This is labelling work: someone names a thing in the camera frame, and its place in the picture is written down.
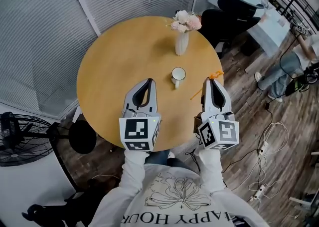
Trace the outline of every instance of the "mug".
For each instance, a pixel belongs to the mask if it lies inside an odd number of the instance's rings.
[[[175,84],[175,89],[178,89],[179,84],[185,79],[186,72],[181,67],[175,67],[171,72],[171,81]]]

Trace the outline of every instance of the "white vase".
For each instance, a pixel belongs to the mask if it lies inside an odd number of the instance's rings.
[[[176,55],[181,56],[185,53],[188,46],[188,32],[179,33],[175,44]]]

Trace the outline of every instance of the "table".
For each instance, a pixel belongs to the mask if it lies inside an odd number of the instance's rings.
[[[208,0],[211,4],[218,6],[218,0]],[[243,0],[248,3],[257,5],[261,0]],[[264,14],[264,9],[257,9],[254,16],[261,17]],[[247,32],[260,44],[268,57],[272,57],[279,50],[280,45],[286,38],[290,29],[290,24],[286,20],[284,26],[281,26],[278,21],[284,18],[277,11],[276,8],[267,10],[267,19],[259,22]]]
[[[119,118],[126,93],[138,82],[156,82],[158,112],[162,115],[155,151],[170,149],[193,137],[194,116],[201,112],[198,92],[205,79],[222,66],[211,44],[197,31],[189,34],[182,56],[175,54],[178,32],[171,18],[146,16],[118,23],[88,49],[77,77],[77,96],[84,117],[105,140],[123,147]],[[186,71],[175,90],[170,80],[175,67]],[[223,76],[218,78],[223,84]]]

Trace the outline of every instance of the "white desk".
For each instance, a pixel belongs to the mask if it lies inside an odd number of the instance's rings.
[[[218,0],[208,0],[211,4],[218,6]],[[257,5],[261,0],[243,0],[248,3]],[[254,16],[261,17],[264,14],[264,9],[257,9]],[[263,22],[259,22],[248,30],[249,34],[260,44],[268,57],[272,57],[278,51],[280,45],[284,41],[290,24],[286,20],[284,26],[281,26],[278,21],[283,17],[273,7],[267,10],[267,18]]]

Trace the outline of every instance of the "shoe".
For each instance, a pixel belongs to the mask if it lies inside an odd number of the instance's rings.
[[[174,159],[174,158],[175,158],[175,154],[172,152],[169,152],[168,159]]]
[[[259,82],[260,79],[262,78],[262,75],[261,75],[260,72],[256,72],[255,75],[254,75],[254,77],[255,77],[255,80],[256,80],[257,82]]]
[[[283,99],[282,99],[281,97],[279,97],[279,98],[274,98],[274,97],[271,96],[270,94],[268,94],[268,97],[271,98],[272,100],[276,100],[276,101],[278,101],[278,102],[280,102],[280,103],[283,102]]]

